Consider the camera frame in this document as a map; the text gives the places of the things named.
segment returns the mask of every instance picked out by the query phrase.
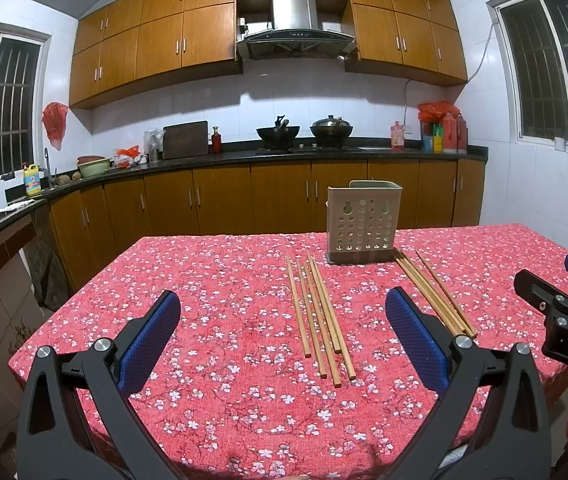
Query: red floral tablecloth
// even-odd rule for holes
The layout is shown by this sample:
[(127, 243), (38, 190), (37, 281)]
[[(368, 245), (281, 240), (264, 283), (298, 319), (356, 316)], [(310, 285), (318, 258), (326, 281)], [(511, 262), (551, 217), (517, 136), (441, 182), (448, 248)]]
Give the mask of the red floral tablecloth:
[[(142, 238), (61, 308), (14, 355), (25, 380), (36, 348), (78, 351), (114, 337), (164, 289), (181, 321), (145, 388), (130, 401), (168, 456), (186, 468), (248, 478), (307, 473), (373, 476), (410, 441), (431, 409), (426, 390), (384, 315), (397, 285), (430, 306), (396, 264), (328, 266), (325, 234)], [(399, 231), (395, 245), (422, 250), (478, 331), (478, 343), (533, 348), (549, 403), (568, 367), (539, 351), (543, 318), (514, 293), (523, 268), (568, 293), (567, 251), (518, 225)], [(285, 254), (315, 255), (347, 337), (357, 379), (334, 388), (301, 351)], [(479, 419), (480, 391), (460, 437)], [(90, 395), (88, 421), (105, 429)]]

